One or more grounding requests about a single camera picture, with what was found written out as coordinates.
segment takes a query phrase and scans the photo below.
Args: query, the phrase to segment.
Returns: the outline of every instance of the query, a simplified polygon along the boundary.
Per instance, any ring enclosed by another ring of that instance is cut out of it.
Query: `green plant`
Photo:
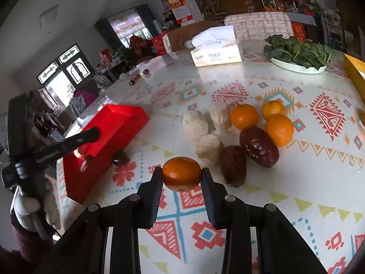
[[[274,58],[287,63],[294,62],[305,68],[315,67],[318,70],[329,64],[334,55],[333,50],[326,44],[300,42],[293,36],[284,39],[282,34],[273,35],[265,41],[270,44],[263,48],[268,59]]]

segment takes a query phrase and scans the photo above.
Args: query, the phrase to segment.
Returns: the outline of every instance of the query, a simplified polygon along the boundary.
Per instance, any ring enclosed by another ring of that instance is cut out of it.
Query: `plate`
[[[270,60],[275,65],[277,65],[277,66],[279,66],[283,69],[293,71],[293,72],[298,72],[298,73],[304,73],[304,74],[319,74],[319,73],[322,73],[327,67],[327,66],[323,66],[323,67],[319,68],[319,70],[317,70],[314,67],[305,68],[304,66],[300,66],[300,65],[297,65],[297,64],[291,64],[291,63],[286,63],[286,62],[283,62],[283,61],[280,61],[280,60],[277,60],[277,59],[274,59],[274,58],[271,58]]]

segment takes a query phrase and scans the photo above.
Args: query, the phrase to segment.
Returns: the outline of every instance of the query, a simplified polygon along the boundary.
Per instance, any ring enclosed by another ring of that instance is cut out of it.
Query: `small orange fruit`
[[[192,158],[174,157],[164,163],[162,179],[173,191],[190,191],[200,183],[201,169]]]
[[[256,126],[258,118],[256,108],[249,104],[237,105],[231,112],[231,123],[240,131],[245,127]]]
[[[285,115],[285,107],[279,101],[268,101],[262,105],[261,108],[262,117],[269,121],[274,114]]]
[[[266,125],[266,133],[277,147],[282,147],[292,140],[294,126],[285,115],[274,114]]]

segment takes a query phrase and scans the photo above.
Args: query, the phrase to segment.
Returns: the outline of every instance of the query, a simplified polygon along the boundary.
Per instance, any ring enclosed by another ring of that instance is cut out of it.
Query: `dark curtain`
[[[117,50],[123,45],[106,18],[98,20],[95,27],[114,50]]]
[[[158,31],[156,30],[156,27],[152,23],[152,21],[155,19],[148,8],[147,4],[139,5],[136,7],[136,11],[141,18],[143,24],[145,27],[150,31],[152,37],[155,37],[158,35]]]

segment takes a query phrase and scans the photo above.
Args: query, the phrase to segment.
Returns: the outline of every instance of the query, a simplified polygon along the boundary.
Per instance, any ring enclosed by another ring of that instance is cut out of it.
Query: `gloved hand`
[[[43,202],[43,209],[46,213],[46,221],[56,230],[60,229],[60,215],[57,210],[54,199],[53,187],[49,179],[46,180],[46,196]],[[16,192],[14,195],[14,212],[20,225],[28,231],[36,232],[30,214],[38,211],[41,204],[37,199],[22,195],[22,192]]]

